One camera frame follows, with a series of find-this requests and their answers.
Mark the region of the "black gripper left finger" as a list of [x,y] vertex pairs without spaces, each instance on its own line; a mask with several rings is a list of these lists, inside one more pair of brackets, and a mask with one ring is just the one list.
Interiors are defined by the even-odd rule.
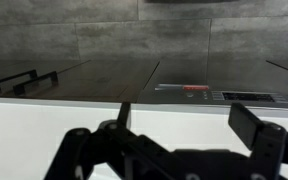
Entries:
[[116,120],[103,121],[95,132],[69,130],[44,180],[87,180],[94,167],[106,163],[121,180],[170,180],[169,152],[130,129],[131,104],[124,102]]

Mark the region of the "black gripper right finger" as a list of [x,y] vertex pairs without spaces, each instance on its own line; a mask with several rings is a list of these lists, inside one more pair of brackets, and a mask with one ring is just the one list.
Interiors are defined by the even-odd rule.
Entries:
[[228,125],[251,151],[247,171],[256,180],[286,180],[281,166],[288,165],[288,131],[281,125],[263,121],[241,103],[232,103]]

